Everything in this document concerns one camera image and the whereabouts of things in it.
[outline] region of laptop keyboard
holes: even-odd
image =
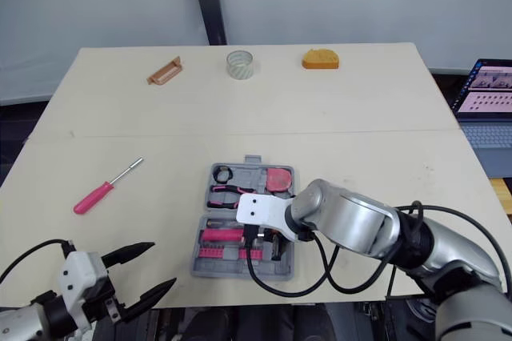
[[[512,147],[512,126],[461,126],[474,149],[500,149]]]

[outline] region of orange sponge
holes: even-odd
[[[311,49],[304,54],[302,66],[306,69],[338,69],[339,57],[329,49]]]

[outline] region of pink screwdriver handle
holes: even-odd
[[[73,211],[77,214],[77,215],[83,215],[84,213],[86,213],[91,207],[93,207],[100,199],[102,199],[103,197],[105,197],[105,195],[111,191],[112,189],[114,189],[114,187],[108,183],[108,182],[104,182],[103,185],[101,185],[99,188],[97,189],[94,189],[93,191],[91,191],[87,197],[85,197],[82,201],[80,201],[79,203],[77,203],[74,208],[73,208]]]

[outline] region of tool kit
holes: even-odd
[[[250,279],[243,224],[236,220],[238,200],[246,193],[289,199],[294,189],[292,167],[262,164],[258,155],[247,155],[244,163],[215,163],[206,188],[206,214],[199,221],[191,274]],[[294,276],[294,244],[277,231],[260,228],[250,256],[261,279],[285,281]]]

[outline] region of gray tool case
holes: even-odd
[[[214,172],[219,166],[229,167],[232,173],[232,177],[229,178],[230,174],[227,170],[220,172],[217,179],[221,184],[214,179]],[[267,171],[270,168],[284,169],[290,172],[291,185],[287,191],[270,193],[266,189]],[[250,188],[254,189],[254,193],[273,194],[277,197],[288,199],[294,195],[294,169],[289,166],[262,164],[262,159],[258,155],[247,155],[244,163],[215,163],[211,167],[205,199],[207,213],[199,221],[190,272],[198,277],[250,279],[242,241],[206,241],[203,239],[205,229],[243,229],[243,225],[236,221],[237,210],[235,205],[231,208],[225,208],[222,205],[221,207],[216,207],[209,203],[209,201],[222,204],[235,204],[238,202],[239,194],[212,191],[212,187],[219,185]],[[264,241],[263,233],[264,229],[260,228],[258,239],[255,240],[253,250],[251,251],[254,271],[260,279],[279,281],[292,279],[294,276],[294,244],[286,240],[282,241],[281,259],[272,260],[273,255],[276,254],[276,244],[278,241]],[[272,238],[276,235],[268,230],[265,233],[272,235]]]

